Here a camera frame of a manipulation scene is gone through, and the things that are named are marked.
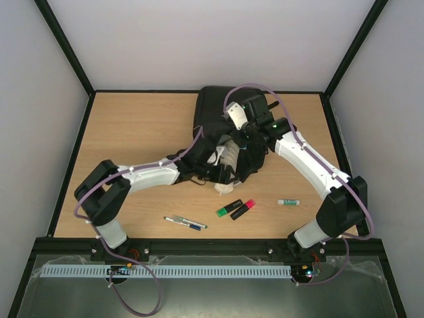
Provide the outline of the beige pencil case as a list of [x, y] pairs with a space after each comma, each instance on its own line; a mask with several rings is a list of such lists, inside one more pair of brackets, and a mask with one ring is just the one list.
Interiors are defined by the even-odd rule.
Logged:
[[215, 183], [214, 188], [220, 195], [226, 195], [233, 191], [236, 179], [235, 172], [237, 171], [237, 163], [239, 158], [240, 148], [238, 144], [233, 140], [229, 139], [224, 143], [225, 151], [221, 156], [219, 163], [223, 164], [225, 168], [231, 168], [229, 170], [230, 182], [227, 184]]

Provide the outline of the black student bag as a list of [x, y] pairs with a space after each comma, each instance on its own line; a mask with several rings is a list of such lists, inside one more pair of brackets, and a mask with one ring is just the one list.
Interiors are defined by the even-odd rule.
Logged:
[[[244, 87], [233, 93], [230, 92], [231, 90], [232, 87], [228, 86], [203, 87], [199, 91], [195, 105], [194, 127], [202, 126], [204, 136], [218, 145], [233, 139], [235, 130], [233, 123], [224, 118], [224, 104], [239, 103], [244, 108], [248, 122], [256, 122], [264, 132], [264, 127], [274, 120], [271, 110], [279, 105], [278, 101], [267, 102], [265, 94], [260, 89]], [[268, 154], [268, 145], [239, 146], [240, 152], [235, 172], [236, 183], [245, 182], [251, 174], [261, 169], [265, 155]]]

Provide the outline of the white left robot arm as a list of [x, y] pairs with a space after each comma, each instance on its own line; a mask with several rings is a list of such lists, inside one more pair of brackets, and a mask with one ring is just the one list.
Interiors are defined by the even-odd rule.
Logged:
[[105, 244], [116, 249], [127, 241], [117, 215], [128, 195], [151, 187], [190, 181], [194, 177], [213, 182], [220, 194], [227, 194], [233, 189], [239, 152], [239, 146], [232, 139], [214, 144], [199, 137], [189, 148], [157, 162], [118, 166], [111, 160], [104, 160], [76, 188], [76, 207], [85, 211], [85, 220]]

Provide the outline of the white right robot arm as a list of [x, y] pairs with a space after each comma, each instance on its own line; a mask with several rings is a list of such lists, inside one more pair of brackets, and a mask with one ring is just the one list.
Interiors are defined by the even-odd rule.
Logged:
[[293, 258], [304, 259], [319, 243], [347, 234], [358, 223], [368, 220], [367, 184], [330, 164], [302, 136], [289, 115], [275, 119], [267, 105], [253, 99], [225, 107], [242, 137], [268, 147], [287, 160], [316, 190], [322, 204], [315, 218], [288, 236]]

